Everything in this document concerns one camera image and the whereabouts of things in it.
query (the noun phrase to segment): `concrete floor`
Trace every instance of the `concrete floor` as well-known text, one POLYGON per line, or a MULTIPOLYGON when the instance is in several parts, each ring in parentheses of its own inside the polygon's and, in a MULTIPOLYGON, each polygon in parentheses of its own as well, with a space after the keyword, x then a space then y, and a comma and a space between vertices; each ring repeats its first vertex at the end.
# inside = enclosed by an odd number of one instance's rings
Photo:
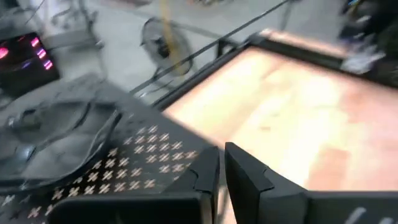
MULTIPOLYGON (((33 5, 38 5, 41 2, 41 0, 31 1, 33 1, 33 5)), ((141 29, 148 18, 162 15, 161 2, 152 0, 150 4, 139 8, 114 2, 110 0, 90 0, 87 1, 87 4, 90 10, 99 12, 96 31, 105 43, 101 56, 108 78, 123 90, 129 91, 150 78, 156 69, 143 48, 140 47, 141 29)), ((172 20, 223 35, 278 4, 280 0, 225 0, 225 3, 212 7, 191 5, 187 0, 167 2, 172 20)), ((287 31, 337 44, 336 36, 342 23, 342 18, 337 15, 342 2, 342 0, 305 0, 298 2, 292 10, 287 31)), ((65 1, 62 0, 48 1, 46 4, 39 11, 40 16, 45 20, 66 7, 65 1)), ((278 28, 282 22, 284 9, 282 7, 272 12, 235 34, 233 39, 242 41, 250 34, 264 28, 278 28)), ((54 32, 62 32, 59 28, 51 25, 50 22, 47 23, 47 27, 49 35, 54 32)), ((186 34, 194 51, 214 40, 186 30, 182 30, 182 32, 186 34)), ((93 48, 58 49, 56 56, 62 75, 67 80, 87 73, 104 72, 101 70, 98 53, 93 48)), ((214 49, 211 49, 199 56, 195 63, 200 68, 213 59, 214 49)), ((151 98, 149 102, 161 94, 164 94, 164 91, 155 93, 152 97, 149 96, 151 98)))

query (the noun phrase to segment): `black metal frame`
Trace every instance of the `black metal frame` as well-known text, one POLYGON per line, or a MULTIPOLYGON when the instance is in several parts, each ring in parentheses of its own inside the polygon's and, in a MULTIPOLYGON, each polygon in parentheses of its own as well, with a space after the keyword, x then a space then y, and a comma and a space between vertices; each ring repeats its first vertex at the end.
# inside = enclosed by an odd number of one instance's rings
POLYGON ((261 34, 254 34, 250 36, 240 46, 234 45, 233 50, 229 51, 226 54, 222 54, 221 49, 225 48, 226 46, 228 46, 228 43, 226 42, 218 43, 216 60, 213 63, 200 69, 196 74, 194 74, 191 78, 186 80, 180 86, 174 88, 172 91, 168 92, 166 95, 164 95, 156 102, 154 102, 152 106, 160 111, 165 110, 171 104, 180 99, 184 94, 188 93, 190 90, 195 88, 199 83, 204 81, 206 78, 215 73, 222 66, 227 64, 230 60, 234 59, 235 56, 237 56, 238 54, 240 54, 242 51, 244 51, 249 47, 255 47, 269 52, 281 54, 286 57, 294 58, 297 60, 301 60, 303 62, 311 63, 330 70, 334 70, 338 73, 360 78, 363 80, 364 79, 370 80, 372 82, 389 86, 388 83, 382 83, 380 80, 375 79, 370 74, 358 75, 355 73, 350 73, 345 70, 342 70, 341 65, 343 63, 344 58, 334 57, 313 50, 278 42, 261 34))

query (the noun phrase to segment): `orange wooden surface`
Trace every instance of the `orange wooden surface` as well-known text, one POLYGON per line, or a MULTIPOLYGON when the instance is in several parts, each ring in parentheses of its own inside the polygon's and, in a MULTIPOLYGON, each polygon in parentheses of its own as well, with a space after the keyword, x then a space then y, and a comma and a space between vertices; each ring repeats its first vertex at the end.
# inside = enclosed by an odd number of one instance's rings
POLYGON ((308 189, 398 189, 396 90, 249 49, 165 114, 308 189))

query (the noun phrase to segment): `electronic device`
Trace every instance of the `electronic device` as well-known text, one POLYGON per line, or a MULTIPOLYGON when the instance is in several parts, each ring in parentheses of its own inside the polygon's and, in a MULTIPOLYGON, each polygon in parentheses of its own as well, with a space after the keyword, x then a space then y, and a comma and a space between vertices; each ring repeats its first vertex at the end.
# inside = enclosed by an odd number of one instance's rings
POLYGON ((59 78, 53 58, 35 32, 0 37, 0 89, 3 94, 18 98, 59 78))

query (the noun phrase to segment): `metal table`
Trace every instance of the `metal table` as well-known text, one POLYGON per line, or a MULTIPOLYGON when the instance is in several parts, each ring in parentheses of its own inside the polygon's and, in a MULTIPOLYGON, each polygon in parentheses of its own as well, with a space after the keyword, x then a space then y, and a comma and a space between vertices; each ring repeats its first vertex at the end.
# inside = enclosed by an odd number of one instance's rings
POLYGON ((163 191, 211 144, 94 75, 70 83, 56 82, 19 98, 0 122, 23 108, 57 100, 115 101, 123 118, 108 156, 65 187, 28 197, 2 199, 0 223, 42 224, 63 198, 89 194, 153 194, 163 191))

